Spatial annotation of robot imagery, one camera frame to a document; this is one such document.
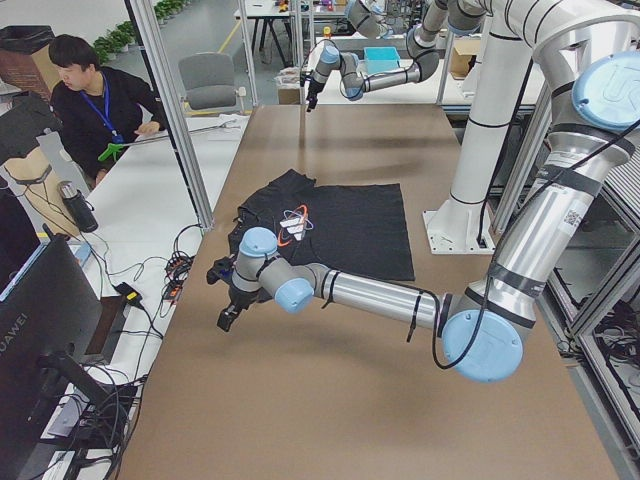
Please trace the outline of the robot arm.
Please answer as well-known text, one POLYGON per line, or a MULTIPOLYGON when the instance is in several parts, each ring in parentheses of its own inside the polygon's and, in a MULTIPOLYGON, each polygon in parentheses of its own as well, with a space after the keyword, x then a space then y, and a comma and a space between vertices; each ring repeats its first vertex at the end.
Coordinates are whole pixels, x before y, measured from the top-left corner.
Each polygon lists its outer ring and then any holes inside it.
POLYGON ((326 43, 306 81, 314 108, 329 76, 339 72, 349 99, 408 83, 435 71, 442 27, 468 35, 483 21, 484 50, 475 95, 448 199, 424 222, 436 254, 491 253, 485 276, 460 297, 349 274, 322 263, 291 264, 275 234, 241 231, 230 256, 214 262, 209 283, 227 284, 230 302, 218 326, 228 330, 255 303, 274 301, 296 313, 313 298, 423 326, 441 369, 477 382, 512 375, 536 318, 534 304, 599 194, 609 172, 628 162, 639 126, 639 14, 607 1, 435 1, 406 35, 411 65, 372 76, 354 54, 326 43), (483 198, 518 105, 517 80, 538 65, 550 91, 550 153, 519 215, 497 243, 482 239, 483 198))
POLYGON ((456 35, 470 35, 478 30, 485 13, 471 1, 430 1, 421 20, 403 34, 404 51, 411 60, 405 68, 394 58, 383 61, 384 69, 374 65, 361 70, 361 60, 356 53, 325 40, 314 68, 301 78, 301 83, 307 86, 306 110, 316 108, 318 97, 334 71, 340 73, 342 95, 350 101, 359 100, 372 91, 427 80, 440 61, 436 37, 441 28, 447 26, 456 35))

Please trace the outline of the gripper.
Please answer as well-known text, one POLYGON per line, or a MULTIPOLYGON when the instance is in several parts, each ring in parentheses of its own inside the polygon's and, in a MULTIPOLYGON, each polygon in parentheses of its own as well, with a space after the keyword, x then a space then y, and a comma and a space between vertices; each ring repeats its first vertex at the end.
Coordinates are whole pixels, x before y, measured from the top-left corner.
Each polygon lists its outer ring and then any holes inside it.
POLYGON ((313 76, 310 76, 308 80, 309 80, 309 85, 308 85, 307 96, 306 96, 306 101, 307 101, 306 111, 312 112, 316 108, 318 95, 324 90, 324 81, 317 80, 313 76))
POLYGON ((217 320, 217 327, 224 332, 229 332, 231 330, 231 326, 235 321, 235 316, 238 316, 243 310, 248 310, 253 304, 261 303, 263 301, 261 289, 245 291, 233 284, 230 284, 228 294, 230 303, 220 312, 217 320))

